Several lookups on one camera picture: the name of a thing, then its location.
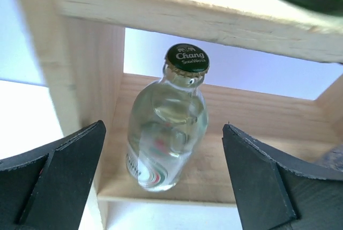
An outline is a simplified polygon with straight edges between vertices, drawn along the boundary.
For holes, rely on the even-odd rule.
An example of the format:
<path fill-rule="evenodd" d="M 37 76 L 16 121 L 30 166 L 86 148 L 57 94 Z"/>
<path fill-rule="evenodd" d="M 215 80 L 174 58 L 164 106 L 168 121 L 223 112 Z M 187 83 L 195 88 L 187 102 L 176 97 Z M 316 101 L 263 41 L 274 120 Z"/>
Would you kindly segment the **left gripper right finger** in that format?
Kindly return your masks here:
<path fill-rule="evenodd" d="M 342 229 L 342 172 L 226 124 L 223 150 L 243 229 Z"/>

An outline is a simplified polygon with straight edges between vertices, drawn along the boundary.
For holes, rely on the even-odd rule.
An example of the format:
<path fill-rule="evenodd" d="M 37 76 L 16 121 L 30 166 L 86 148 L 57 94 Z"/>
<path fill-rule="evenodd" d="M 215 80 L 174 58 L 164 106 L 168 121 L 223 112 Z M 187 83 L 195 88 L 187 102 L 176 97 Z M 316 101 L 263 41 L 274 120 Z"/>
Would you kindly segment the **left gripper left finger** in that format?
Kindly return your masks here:
<path fill-rule="evenodd" d="M 99 120 L 1 160 L 1 229 L 78 229 L 102 152 Z"/>

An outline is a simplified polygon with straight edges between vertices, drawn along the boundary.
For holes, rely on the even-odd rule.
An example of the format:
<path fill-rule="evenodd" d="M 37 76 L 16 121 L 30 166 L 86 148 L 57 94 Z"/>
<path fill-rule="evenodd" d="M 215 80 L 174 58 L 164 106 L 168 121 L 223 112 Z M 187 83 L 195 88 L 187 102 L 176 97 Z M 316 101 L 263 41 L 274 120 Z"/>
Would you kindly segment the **Red Bull can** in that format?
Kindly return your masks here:
<path fill-rule="evenodd" d="M 342 144 L 331 149 L 322 155 L 315 164 L 332 168 L 338 171 L 343 171 L 343 146 Z"/>

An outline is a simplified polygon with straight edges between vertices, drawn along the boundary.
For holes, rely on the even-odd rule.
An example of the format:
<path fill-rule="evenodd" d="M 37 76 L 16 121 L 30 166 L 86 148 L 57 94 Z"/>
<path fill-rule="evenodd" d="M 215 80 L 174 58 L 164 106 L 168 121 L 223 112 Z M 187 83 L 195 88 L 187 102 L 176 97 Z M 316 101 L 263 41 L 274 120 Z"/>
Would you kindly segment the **clear Chang bottle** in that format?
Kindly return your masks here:
<path fill-rule="evenodd" d="M 174 187 L 204 138 L 208 111 L 199 87 L 209 67 L 202 49 L 175 44 L 166 52 L 162 78 L 137 95 L 129 117 L 126 168 L 144 190 Z"/>

